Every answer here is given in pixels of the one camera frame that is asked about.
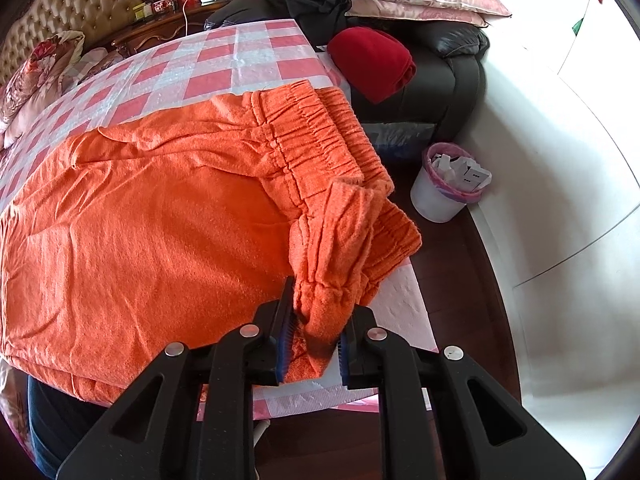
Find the trash can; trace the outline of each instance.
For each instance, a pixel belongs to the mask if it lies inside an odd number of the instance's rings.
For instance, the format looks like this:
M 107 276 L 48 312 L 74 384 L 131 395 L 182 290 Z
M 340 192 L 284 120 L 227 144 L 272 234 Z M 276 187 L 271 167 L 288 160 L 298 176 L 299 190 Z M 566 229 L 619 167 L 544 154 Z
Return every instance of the trash can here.
M 422 153 L 422 167 L 411 188 L 411 202 L 427 220 L 443 223 L 451 220 L 465 205 L 478 202 L 482 189 L 464 192 L 445 182 L 431 164 L 439 153 L 451 157 L 473 156 L 450 142 L 436 142 Z

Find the triangular cutout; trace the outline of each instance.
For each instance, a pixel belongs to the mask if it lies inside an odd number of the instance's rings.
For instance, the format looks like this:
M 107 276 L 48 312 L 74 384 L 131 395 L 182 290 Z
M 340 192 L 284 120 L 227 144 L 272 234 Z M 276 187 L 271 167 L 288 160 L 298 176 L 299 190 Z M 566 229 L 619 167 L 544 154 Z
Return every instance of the triangular cutout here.
M 112 433 L 136 444 L 144 441 L 156 400 L 158 400 L 160 386 L 162 386 L 162 377 L 154 377 L 113 425 Z
M 480 381 L 471 379 L 466 384 L 478 409 L 486 437 L 492 446 L 500 446 L 526 433 L 524 426 Z

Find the green object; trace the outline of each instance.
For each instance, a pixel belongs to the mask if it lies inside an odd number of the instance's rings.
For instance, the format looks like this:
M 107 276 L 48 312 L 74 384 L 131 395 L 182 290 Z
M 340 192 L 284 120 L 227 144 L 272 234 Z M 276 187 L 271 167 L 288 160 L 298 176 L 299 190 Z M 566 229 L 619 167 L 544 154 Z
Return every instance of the green object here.
M 580 20 L 578 20 L 578 22 L 572 27 L 572 29 L 574 30 L 574 34 L 577 36 L 578 32 L 580 32 L 580 27 L 582 27 L 582 22 L 584 21 L 584 18 L 580 18 Z

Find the black leather armchair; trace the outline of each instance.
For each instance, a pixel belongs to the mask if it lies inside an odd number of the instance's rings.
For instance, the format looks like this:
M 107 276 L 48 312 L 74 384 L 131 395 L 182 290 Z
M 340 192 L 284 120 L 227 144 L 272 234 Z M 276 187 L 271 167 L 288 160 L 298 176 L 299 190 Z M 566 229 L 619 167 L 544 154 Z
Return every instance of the black leather armchair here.
M 206 28 L 288 17 L 266 0 L 234 0 L 212 14 Z M 418 145 L 404 152 L 414 157 L 430 142 L 453 140 L 478 100 L 479 58 L 488 47 L 482 31 L 455 22 L 350 18 L 348 23 L 380 28 L 398 38 L 417 68 L 408 85 L 377 105 L 351 88 L 351 105 L 370 138 L 411 138 Z

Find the floor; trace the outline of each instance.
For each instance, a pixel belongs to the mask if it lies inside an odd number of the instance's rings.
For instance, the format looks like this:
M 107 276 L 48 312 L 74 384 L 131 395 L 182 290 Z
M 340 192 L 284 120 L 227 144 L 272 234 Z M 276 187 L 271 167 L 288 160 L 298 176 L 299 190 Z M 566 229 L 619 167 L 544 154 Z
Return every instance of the floor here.
M 460 346 L 520 399 L 511 333 L 475 224 L 466 209 L 445 224 L 422 218 L 409 197 L 418 169 L 390 171 L 396 184 L 392 200 L 422 234 L 422 247 L 411 260 L 436 342 L 440 348 Z M 260 480 L 382 478 L 376 414 L 325 410 L 274 419 L 255 453 Z M 440 461 L 438 466 L 443 479 Z

